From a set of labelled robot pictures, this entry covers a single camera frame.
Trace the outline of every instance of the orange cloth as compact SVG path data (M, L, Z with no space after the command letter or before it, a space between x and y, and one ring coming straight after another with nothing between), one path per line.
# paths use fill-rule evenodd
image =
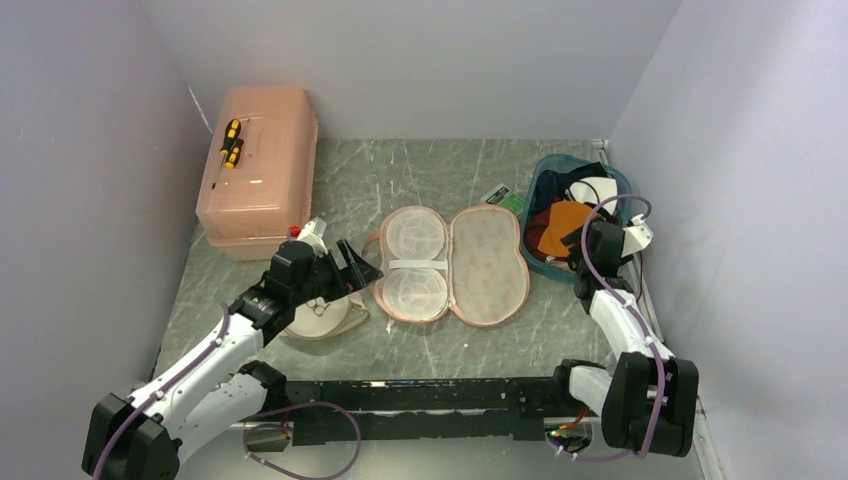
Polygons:
M568 247L562 244L562 237L583 227L592 207L570 200L551 205L548 228L539 239L539 251L552 257L567 258Z

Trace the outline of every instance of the black bracket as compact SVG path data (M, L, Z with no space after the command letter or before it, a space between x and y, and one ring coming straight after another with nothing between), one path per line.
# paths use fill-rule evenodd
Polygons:
M695 406L698 398L698 369L693 362L670 358L666 370L665 395L650 451L684 457L692 447ZM657 385L653 358L641 353L623 352L612 377L601 426L607 444L638 451L642 448L654 399L649 387Z
M82 469L89 475L115 430L135 411L128 402L106 395L94 407L82 457ZM139 415L118 439L106 459L102 480L170 480L180 467L179 440L171 440L162 425L145 414Z

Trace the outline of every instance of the white mesh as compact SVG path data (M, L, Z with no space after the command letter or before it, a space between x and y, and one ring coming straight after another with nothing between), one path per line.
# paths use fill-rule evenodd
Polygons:
M402 316L431 318L444 310L448 285L432 268L401 268L386 277L383 301Z
M396 258L430 260L445 246L445 227L427 210L407 210L389 223L386 244Z

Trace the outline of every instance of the white strap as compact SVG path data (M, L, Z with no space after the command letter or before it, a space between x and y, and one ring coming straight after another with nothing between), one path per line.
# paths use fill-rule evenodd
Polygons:
M389 268L433 268L435 270L447 270L448 262L445 260L392 260Z

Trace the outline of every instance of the bra washing bag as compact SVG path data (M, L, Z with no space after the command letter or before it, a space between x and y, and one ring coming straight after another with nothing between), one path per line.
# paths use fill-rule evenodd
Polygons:
M385 274L371 292L404 322L434 322L453 310L469 325L498 325L530 292L520 238L515 215L494 205L467 208L450 225L426 207L398 209L365 242L379 240Z

